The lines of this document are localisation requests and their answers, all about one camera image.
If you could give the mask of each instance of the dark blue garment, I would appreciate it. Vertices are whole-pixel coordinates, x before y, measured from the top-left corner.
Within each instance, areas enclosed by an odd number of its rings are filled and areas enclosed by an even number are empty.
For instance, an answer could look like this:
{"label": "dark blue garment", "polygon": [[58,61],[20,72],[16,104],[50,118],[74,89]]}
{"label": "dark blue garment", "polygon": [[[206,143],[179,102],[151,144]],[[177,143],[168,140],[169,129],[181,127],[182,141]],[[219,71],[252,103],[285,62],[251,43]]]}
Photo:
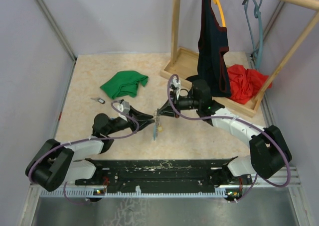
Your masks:
{"label": "dark blue garment", "polygon": [[204,79],[214,97],[230,97],[230,83],[224,54],[229,51],[227,28],[219,26],[211,8],[211,0],[202,0],[201,30],[198,41],[198,75],[188,77],[193,82]]}

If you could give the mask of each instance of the beige floor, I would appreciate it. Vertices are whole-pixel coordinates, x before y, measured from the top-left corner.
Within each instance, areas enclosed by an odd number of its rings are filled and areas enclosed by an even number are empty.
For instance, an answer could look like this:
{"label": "beige floor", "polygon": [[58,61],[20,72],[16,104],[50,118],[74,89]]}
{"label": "beige floor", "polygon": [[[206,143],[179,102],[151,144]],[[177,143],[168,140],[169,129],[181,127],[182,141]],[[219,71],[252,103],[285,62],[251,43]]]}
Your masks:
{"label": "beige floor", "polygon": [[[117,117],[110,107],[107,95],[99,88],[114,74],[122,70],[136,70],[149,76],[145,87],[140,87],[135,98],[123,97],[137,110],[153,114],[167,100],[167,80],[160,76],[161,68],[169,60],[169,54],[103,54],[81,55],[77,60],[70,89],[66,98],[57,140],[73,141],[87,138],[92,132],[93,119],[98,113]],[[225,55],[227,65],[248,65],[245,53],[229,52]],[[91,100],[101,97],[102,105]],[[197,117],[195,111],[183,114]],[[264,125],[261,111],[253,117],[241,117]],[[121,140],[116,140],[111,149],[95,159],[208,159],[245,156],[249,149],[227,132],[209,126],[203,121],[188,121],[161,117],[163,132],[153,141],[153,126]],[[113,135],[126,135],[130,130]]]}

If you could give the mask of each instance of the metal floor panel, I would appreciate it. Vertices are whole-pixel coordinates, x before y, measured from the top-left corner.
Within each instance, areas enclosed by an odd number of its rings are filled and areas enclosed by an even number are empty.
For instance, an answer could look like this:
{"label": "metal floor panel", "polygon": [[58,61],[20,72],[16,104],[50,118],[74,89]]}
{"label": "metal floor panel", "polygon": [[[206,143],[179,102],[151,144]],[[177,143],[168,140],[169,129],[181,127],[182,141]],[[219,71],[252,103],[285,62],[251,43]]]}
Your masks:
{"label": "metal floor panel", "polygon": [[256,188],[245,200],[107,198],[77,206],[40,197],[33,226],[295,226],[287,188]]}

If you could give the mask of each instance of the wooden tray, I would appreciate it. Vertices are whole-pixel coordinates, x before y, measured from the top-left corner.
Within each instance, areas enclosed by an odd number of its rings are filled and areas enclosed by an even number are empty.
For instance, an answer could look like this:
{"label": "wooden tray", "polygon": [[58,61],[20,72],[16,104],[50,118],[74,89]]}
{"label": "wooden tray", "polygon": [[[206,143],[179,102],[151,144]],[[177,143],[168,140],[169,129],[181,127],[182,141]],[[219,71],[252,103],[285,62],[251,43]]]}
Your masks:
{"label": "wooden tray", "polygon": [[[177,59],[174,64],[171,61],[161,70],[160,75],[166,79],[169,79],[172,74],[178,74],[183,87],[190,89],[191,82],[185,80],[189,76],[197,75],[197,62],[198,53],[189,50],[187,48],[180,47],[177,51]],[[227,108],[231,108],[239,113],[253,117],[263,98],[260,96],[257,99],[251,99],[245,105],[239,104],[228,98],[214,98],[219,103],[225,105]]]}

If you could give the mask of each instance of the light purple wall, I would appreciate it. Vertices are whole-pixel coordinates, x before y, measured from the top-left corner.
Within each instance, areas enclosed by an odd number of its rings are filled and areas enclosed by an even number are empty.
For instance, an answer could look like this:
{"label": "light purple wall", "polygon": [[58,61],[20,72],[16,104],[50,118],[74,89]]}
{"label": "light purple wall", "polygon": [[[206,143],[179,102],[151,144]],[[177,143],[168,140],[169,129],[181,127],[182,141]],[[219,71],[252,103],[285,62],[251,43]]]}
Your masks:
{"label": "light purple wall", "polygon": [[[314,11],[286,4],[264,47],[261,72],[270,74]],[[319,223],[319,24],[279,73],[267,96],[277,125],[292,152],[317,223]]]}
{"label": "light purple wall", "polygon": [[[243,0],[220,0],[231,51],[252,51]],[[75,54],[105,52],[170,52],[172,0],[45,0]],[[277,0],[264,0],[264,27]],[[249,16],[255,39],[258,21]],[[181,0],[179,44],[198,50],[201,0]]]}
{"label": "light purple wall", "polygon": [[24,171],[52,137],[72,61],[33,0],[0,0],[0,225],[14,226]]}

